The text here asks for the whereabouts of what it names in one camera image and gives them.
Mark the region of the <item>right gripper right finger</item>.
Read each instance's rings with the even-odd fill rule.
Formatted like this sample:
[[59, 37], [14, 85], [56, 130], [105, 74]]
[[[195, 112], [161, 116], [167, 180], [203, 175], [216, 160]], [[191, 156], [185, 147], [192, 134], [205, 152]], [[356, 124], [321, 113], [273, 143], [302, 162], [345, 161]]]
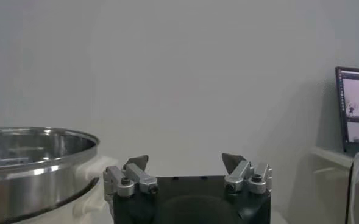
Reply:
[[268, 194], [272, 191], [272, 168], [266, 163], [253, 164], [241, 155], [222, 153], [227, 170], [224, 187], [233, 194], [247, 189], [252, 194]]

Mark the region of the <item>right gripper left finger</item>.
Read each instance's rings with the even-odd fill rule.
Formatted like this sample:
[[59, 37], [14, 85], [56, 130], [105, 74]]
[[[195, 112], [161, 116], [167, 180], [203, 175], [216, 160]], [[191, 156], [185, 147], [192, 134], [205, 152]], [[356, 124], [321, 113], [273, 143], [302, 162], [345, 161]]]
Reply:
[[145, 172], [148, 161], [149, 156], [142, 155], [128, 159], [121, 169], [118, 166], [106, 167], [103, 171], [105, 200], [113, 201], [115, 195], [129, 198], [136, 191], [156, 194], [158, 179]]

